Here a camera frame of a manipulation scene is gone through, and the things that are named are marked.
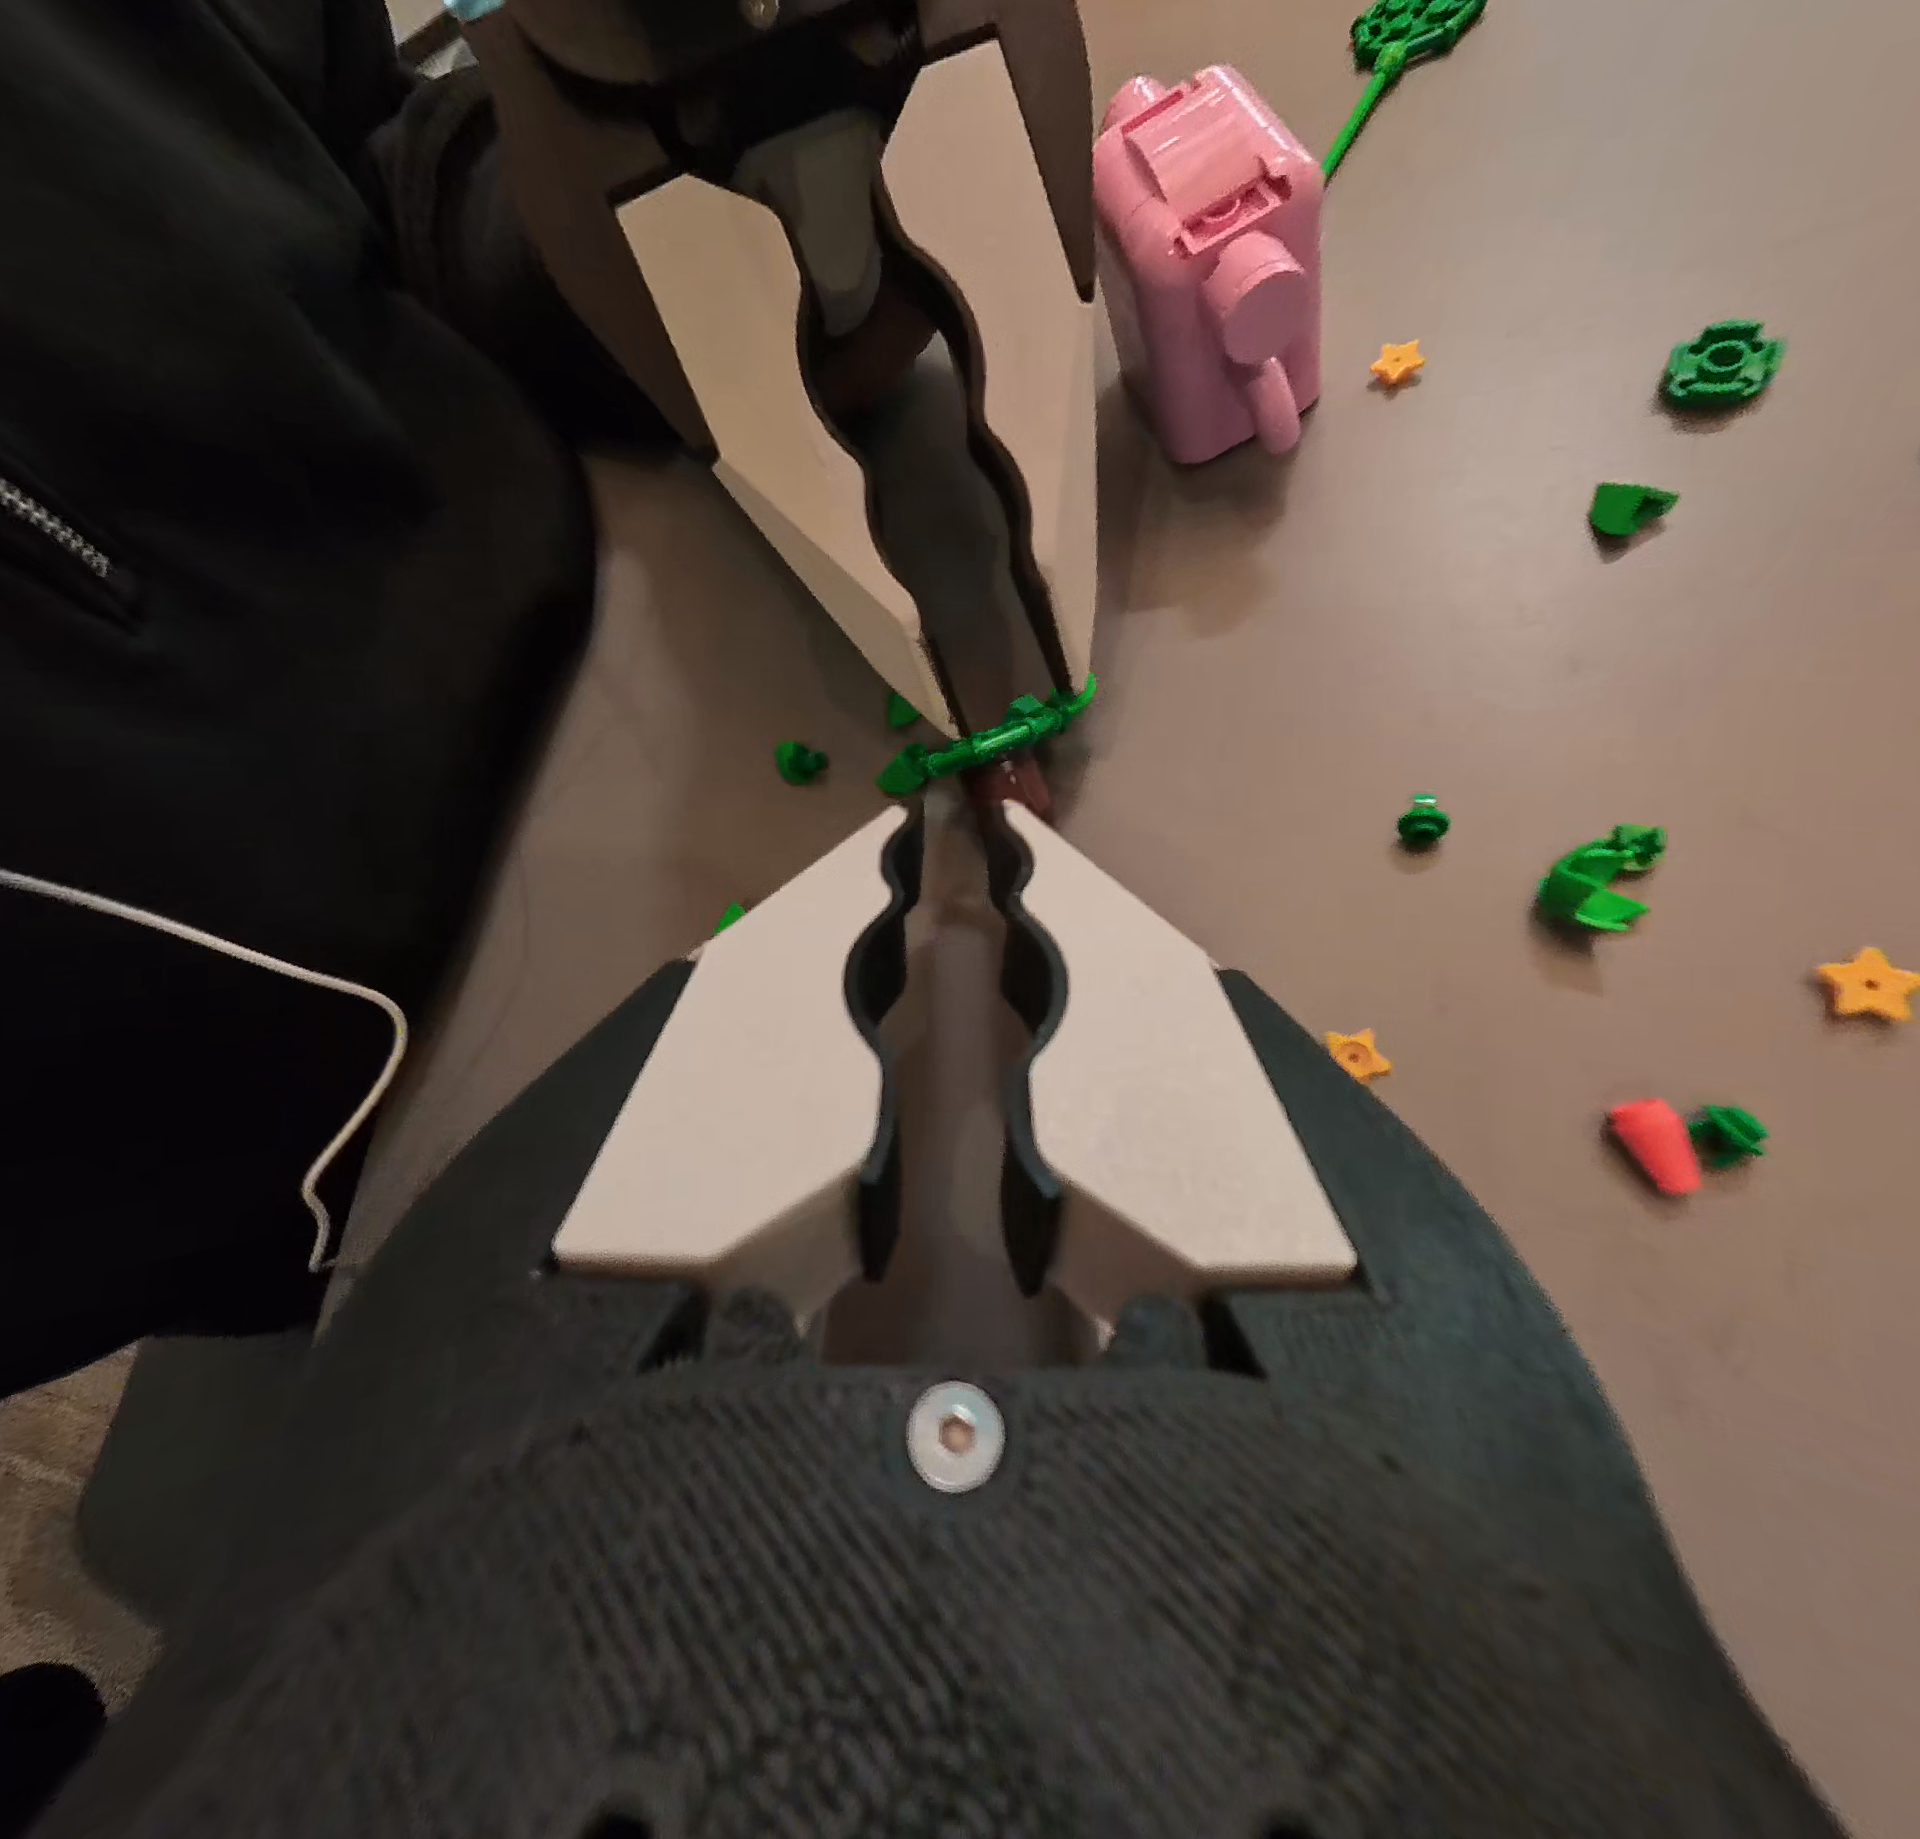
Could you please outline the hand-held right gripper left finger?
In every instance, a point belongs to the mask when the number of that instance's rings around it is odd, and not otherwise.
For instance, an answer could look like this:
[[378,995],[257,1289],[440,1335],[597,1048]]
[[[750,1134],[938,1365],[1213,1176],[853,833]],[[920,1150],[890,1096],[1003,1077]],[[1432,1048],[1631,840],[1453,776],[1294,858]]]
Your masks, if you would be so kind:
[[689,960],[554,1244],[572,1277],[771,1294],[801,1333],[898,1237],[903,988],[920,816],[898,803]]

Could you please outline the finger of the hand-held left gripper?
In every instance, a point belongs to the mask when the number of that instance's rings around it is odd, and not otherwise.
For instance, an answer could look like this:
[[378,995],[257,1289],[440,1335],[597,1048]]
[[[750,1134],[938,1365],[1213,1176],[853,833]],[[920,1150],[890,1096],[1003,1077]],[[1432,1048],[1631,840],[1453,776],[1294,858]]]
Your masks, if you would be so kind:
[[1005,517],[1016,592],[1050,688],[1077,694],[1098,607],[1097,313],[999,38],[918,70],[878,193],[959,331],[969,445]]
[[715,445],[715,477],[853,649],[942,737],[956,718],[871,525],[862,464],[801,375],[801,275],[780,219],[697,176],[616,212]]

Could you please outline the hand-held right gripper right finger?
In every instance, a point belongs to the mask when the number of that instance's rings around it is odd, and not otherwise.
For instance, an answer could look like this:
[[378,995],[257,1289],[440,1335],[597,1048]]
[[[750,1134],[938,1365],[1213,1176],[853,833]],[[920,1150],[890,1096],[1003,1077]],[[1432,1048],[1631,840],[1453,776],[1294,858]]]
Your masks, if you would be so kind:
[[1139,1297],[1345,1286],[1359,1255],[1208,953],[1026,807],[999,803],[1001,1244],[1024,1300],[1108,1338]]

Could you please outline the green web plant assembly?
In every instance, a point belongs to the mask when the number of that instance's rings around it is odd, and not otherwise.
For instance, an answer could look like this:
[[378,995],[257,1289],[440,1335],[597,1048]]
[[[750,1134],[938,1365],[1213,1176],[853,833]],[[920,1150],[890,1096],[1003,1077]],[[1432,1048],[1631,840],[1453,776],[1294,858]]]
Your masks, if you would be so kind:
[[1086,676],[1074,692],[1054,692],[1046,698],[1021,694],[1012,699],[1003,717],[964,735],[954,743],[926,746],[928,782],[923,794],[939,782],[959,782],[977,807],[1014,800],[1041,816],[1054,819],[1054,796],[1042,770],[1042,748],[1067,735],[1098,694],[1098,678]]

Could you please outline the person's left forearm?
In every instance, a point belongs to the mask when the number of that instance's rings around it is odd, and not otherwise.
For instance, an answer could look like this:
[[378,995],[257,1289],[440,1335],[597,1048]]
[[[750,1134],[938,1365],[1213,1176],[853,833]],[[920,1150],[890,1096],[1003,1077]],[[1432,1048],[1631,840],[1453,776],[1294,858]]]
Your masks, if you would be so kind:
[[539,265],[476,66],[403,74],[397,115],[370,134],[363,187],[397,283],[498,366],[555,434],[604,450],[677,445]]

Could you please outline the pink brick watering can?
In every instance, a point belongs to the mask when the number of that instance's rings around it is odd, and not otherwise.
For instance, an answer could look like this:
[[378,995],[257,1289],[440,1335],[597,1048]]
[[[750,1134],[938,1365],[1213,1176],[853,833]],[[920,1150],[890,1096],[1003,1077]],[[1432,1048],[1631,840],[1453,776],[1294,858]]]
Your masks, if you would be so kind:
[[1139,74],[1091,143],[1091,203],[1120,379],[1164,458],[1290,457],[1323,385],[1308,147],[1233,66]]

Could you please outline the scattered green leaf pieces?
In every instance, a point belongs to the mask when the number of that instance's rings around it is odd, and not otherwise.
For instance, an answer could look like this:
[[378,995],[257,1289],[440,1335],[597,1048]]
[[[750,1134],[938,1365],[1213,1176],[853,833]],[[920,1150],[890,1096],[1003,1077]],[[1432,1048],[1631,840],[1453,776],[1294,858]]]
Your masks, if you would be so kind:
[[[830,758],[826,750],[812,748],[807,743],[784,741],[772,748],[772,767],[775,767],[780,782],[787,782],[792,788],[807,788],[828,771]],[[727,902],[727,907],[718,918],[711,934],[715,937],[724,934],[730,925],[735,925],[740,918],[747,918],[750,909],[752,909],[750,902],[738,902],[738,898]]]

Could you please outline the green clawed plant brick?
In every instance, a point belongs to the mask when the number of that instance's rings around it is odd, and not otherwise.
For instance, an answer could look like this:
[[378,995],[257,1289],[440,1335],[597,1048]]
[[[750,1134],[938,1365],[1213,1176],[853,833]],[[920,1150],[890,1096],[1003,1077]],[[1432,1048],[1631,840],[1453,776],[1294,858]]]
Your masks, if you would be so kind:
[[1651,873],[1669,848],[1661,824],[1614,824],[1606,836],[1563,854],[1540,877],[1532,913],[1540,922],[1583,937],[1614,937],[1631,930],[1646,913],[1646,902],[1622,893],[1621,880]]

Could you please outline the red cone brick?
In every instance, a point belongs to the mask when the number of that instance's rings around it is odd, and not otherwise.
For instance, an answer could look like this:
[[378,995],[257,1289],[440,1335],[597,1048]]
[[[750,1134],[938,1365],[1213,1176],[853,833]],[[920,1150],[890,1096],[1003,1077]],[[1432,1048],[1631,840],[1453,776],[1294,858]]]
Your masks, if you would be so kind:
[[1665,1101],[1639,1098],[1606,1109],[1604,1133],[1650,1194],[1679,1200],[1700,1190],[1704,1175],[1690,1123]]

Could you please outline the green flat stem piece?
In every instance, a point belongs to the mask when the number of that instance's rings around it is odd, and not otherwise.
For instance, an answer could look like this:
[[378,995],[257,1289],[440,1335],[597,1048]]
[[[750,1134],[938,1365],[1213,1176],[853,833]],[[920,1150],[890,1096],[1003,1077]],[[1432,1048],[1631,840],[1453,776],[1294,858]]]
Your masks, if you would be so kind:
[[1353,66],[1363,74],[1363,91],[1345,122],[1336,128],[1323,158],[1326,183],[1339,172],[1380,101],[1412,66],[1453,52],[1463,33],[1478,25],[1486,3],[1487,0],[1372,0],[1372,5],[1353,20],[1347,42]]

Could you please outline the person's black jacket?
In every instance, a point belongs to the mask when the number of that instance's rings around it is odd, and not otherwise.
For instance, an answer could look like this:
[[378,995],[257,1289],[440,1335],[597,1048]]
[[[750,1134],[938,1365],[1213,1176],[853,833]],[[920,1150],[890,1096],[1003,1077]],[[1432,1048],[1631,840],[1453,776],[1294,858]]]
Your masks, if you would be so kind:
[[384,0],[3,0],[3,1380],[309,1316],[593,603]]

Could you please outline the green round plate brick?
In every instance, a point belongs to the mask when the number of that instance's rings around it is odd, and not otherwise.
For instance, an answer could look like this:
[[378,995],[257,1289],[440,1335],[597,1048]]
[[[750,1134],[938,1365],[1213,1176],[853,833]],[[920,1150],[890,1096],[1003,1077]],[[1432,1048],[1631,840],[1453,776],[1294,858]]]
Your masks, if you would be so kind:
[[1671,346],[1657,395],[1669,411],[1745,409],[1769,389],[1781,359],[1784,340],[1760,322],[1714,322]]

